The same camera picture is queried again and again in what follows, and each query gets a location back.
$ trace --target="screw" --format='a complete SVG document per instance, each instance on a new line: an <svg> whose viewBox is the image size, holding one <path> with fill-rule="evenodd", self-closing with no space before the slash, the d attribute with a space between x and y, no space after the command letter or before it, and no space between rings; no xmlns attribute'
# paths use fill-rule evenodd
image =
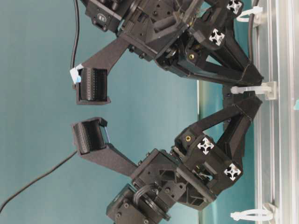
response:
<svg viewBox="0 0 299 224"><path fill-rule="evenodd" d="M191 136L190 136L190 135L187 135L187 136L185 137L185 140L188 141L188 142L191 141Z"/></svg>
<svg viewBox="0 0 299 224"><path fill-rule="evenodd" d="M141 55L139 55L139 58L140 58L140 59L144 59L145 56L146 56L146 54L145 54L145 53L142 53Z"/></svg>
<svg viewBox="0 0 299 224"><path fill-rule="evenodd" d="M194 54L189 55L189 59L193 60L195 58Z"/></svg>
<svg viewBox="0 0 299 224"><path fill-rule="evenodd" d="M119 212L116 214L116 218L120 218L120 217L121 217L121 213Z"/></svg>

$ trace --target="black cable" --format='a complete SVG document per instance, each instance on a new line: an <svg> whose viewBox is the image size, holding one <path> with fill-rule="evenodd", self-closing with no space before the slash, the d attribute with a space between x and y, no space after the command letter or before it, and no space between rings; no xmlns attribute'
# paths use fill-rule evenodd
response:
<svg viewBox="0 0 299 224"><path fill-rule="evenodd" d="M78 41L79 41L79 33L80 33L78 0L74 0L74 6L75 6L75 13L76 13L76 35L75 35L73 51L71 54L71 69L75 67L75 58L76 58L77 46L78 46Z"/></svg>
<svg viewBox="0 0 299 224"><path fill-rule="evenodd" d="M138 191L136 191L136 193L133 196L133 203L136 207L138 207L138 203L139 203L139 199L141 196L143 196L144 194L146 194L147 192L156 189L157 186L155 184L149 184L149 185L145 185L142 188L140 188Z"/></svg>
<svg viewBox="0 0 299 224"><path fill-rule="evenodd" d="M64 159L63 161L61 161L59 164L57 164L56 166L54 166L51 170L49 170L47 173L39 176L38 178L36 178L35 180L31 181L29 184L25 185L24 187L22 187L20 190L18 190L16 193L14 193L13 195L11 195L4 203L2 203L1 207L0 207L0 214L2 212L2 210L4 209L4 207L12 200L14 199L16 196L18 196L20 193L22 193L24 190L26 190L28 187L30 187L32 184L34 184L35 182L39 181L40 179L44 178L45 176L51 174L52 172L54 172L56 169L58 169L61 165L63 165L64 163L66 163L71 157L73 157L75 154L77 153L77 151L74 151L71 155L69 155L66 159Z"/></svg>
<svg viewBox="0 0 299 224"><path fill-rule="evenodd" d="M254 0L252 6L257 6L259 3L259 0ZM250 14L249 16L249 24L248 24L248 55L249 59L253 61L253 24L254 24L254 14Z"/></svg>

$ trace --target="teal background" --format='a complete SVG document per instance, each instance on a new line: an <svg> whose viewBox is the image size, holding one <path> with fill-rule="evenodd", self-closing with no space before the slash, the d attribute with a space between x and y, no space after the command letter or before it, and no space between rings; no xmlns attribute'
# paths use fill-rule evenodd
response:
<svg viewBox="0 0 299 224"><path fill-rule="evenodd" d="M92 26L79 6L76 64L114 39ZM74 19L72 0L1 3L0 202L75 150L71 123L104 117L114 146L137 163L155 147L169 150L177 134L197 120L196 82L129 52L108 77L112 103L77 106L69 75ZM243 38L247 31L239 24L237 29ZM221 108L220 85L203 83L201 93L202 116ZM206 223L235 223L231 210L254 206L252 130L247 137L246 173L201 214ZM75 156L10 202L0 223L111 224L106 206L129 181ZM197 211L180 204L170 214L171 224L198 223Z"/></svg>

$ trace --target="ribbed grip pad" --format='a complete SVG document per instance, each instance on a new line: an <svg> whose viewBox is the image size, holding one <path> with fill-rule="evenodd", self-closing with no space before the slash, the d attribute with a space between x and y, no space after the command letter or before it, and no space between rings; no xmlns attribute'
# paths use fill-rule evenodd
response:
<svg viewBox="0 0 299 224"><path fill-rule="evenodd" d="M105 148L98 119L76 123L73 128L81 154Z"/></svg>
<svg viewBox="0 0 299 224"><path fill-rule="evenodd" d="M87 101L107 100L107 70L95 68L82 69L80 98Z"/></svg>

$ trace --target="cable clip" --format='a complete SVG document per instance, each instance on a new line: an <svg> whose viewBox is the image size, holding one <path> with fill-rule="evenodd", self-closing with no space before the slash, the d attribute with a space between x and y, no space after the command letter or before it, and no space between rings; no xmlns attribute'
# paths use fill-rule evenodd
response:
<svg viewBox="0 0 299 224"><path fill-rule="evenodd" d="M277 208L270 204L265 203L263 205L264 209L252 209L246 210L242 212L234 212L231 213L230 216L235 220L248 220L248 221L269 221L270 224L275 224L275 220L277 220Z"/></svg>
<svg viewBox="0 0 299 224"><path fill-rule="evenodd" d="M77 67L72 68L72 69L70 70L71 78L72 78L74 84L76 84L76 83L80 83L80 82L81 82L81 76L79 75L79 72L78 72L78 71L79 71L80 69L83 69L83 68L84 68L84 67L82 66L82 64L80 64L80 65L78 65Z"/></svg>
<svg viewBox="0 0 299 224"><path fill-rule="evenodd" d="M277 99L277 82L268 82L262 83L260 86L247 86L247 87L238 87L234 86L230 89L233 94L243 94L248 91L255 91L256 94L265 94L266 100L275 100Z"/></svg>
<svg viewBox="0 0 299 224"><path fill-rule="evenodd" d="M254 21L255 22L255 27L256 27L259 24L261 24L261 22L260 22L261 17L260 17L259 14L261 14L262 12L263 12L263 7L254 6L253 9L243 11L241 13L241 15L239 15L237 17L237 21L239 21L239 22L249 22L249 18L244 18L244 16L254 14L254 15L256 15L255 19L254 19L255 20Z"/></svg>

